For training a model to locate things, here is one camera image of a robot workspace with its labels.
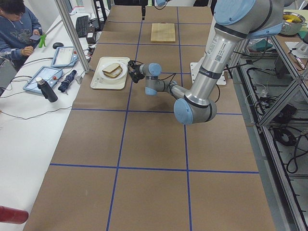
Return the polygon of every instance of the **pot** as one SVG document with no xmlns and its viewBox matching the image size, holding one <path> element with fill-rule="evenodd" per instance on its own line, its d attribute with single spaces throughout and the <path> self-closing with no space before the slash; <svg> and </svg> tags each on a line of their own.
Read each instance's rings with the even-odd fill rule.
<svg viewBox="0 0 308 231">
<path fill-rule="evenodd" d="M 293 12 L 283 12 L 283 25 L 280 34 L 295 35 L 302 26 L 307 26 L 306 19 L 303 16 Z"/>
</svg>

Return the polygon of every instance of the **label on robot arm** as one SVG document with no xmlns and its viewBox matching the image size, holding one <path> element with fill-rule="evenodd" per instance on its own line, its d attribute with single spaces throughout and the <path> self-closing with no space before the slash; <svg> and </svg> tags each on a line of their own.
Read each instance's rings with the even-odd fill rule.
<svg viewBox="0 0 308 231">
<path fill-rule="evenodd" d="M 212 59 L 222 64 L 225 62 L 230 48 L 231 45 L 229 43 L 222 41 L 218 44 L 218 40 L 214 38 L 207 54 L 212 56 Z"/>
</svg>

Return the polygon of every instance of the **tablet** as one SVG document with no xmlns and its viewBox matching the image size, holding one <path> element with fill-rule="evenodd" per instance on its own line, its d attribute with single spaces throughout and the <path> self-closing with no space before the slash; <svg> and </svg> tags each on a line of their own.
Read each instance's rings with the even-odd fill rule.
<svg viewBox="0 0 308 231">
<path fill-rule="evenodd" d="M 27 92 L 42 94 L 42 91 L 38 89 L 38 84 L 35 81 L 35 78 L 42 77 L 52 88 L 58 82 L 59 78 L 61 78 L 62 74 L 63 70 L 61 69 L 42 66 L 40 70 L 38 70 L 38 72 L 36 72 L 30 81 L 23 87 L 23 89 Z"/>
<path fill-rule="evenodd" d="M 74 47 L 57 47 L 51 62 L 51 67 L 66 68 L 73 67 L 78 56 Z"/>
</svg>

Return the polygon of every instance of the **person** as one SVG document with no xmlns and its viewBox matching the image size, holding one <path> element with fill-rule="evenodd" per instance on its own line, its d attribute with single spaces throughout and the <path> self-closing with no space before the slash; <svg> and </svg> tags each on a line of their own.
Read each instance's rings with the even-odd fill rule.
<svg viewBox="0 0 308 231">
<path fill-rule="evenodd" d="M 0 54 L 11 60 L 16 70 L 39 43 L 30 37 L 41 34 L 41 25 L 24 0 L 0 0 Z"/>
</svg>

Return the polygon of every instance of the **red object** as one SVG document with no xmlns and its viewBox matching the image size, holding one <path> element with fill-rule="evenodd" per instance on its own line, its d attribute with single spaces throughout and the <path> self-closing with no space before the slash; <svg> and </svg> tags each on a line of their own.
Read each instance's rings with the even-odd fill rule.
<svg viewBox="0 0 308 231">
<path fill-rule="evenodd" d="M 0 205 L 0 222 L 22 224 L 27 221 L 28 217 L 29 214 L 27 211 Z"/>
</svg>

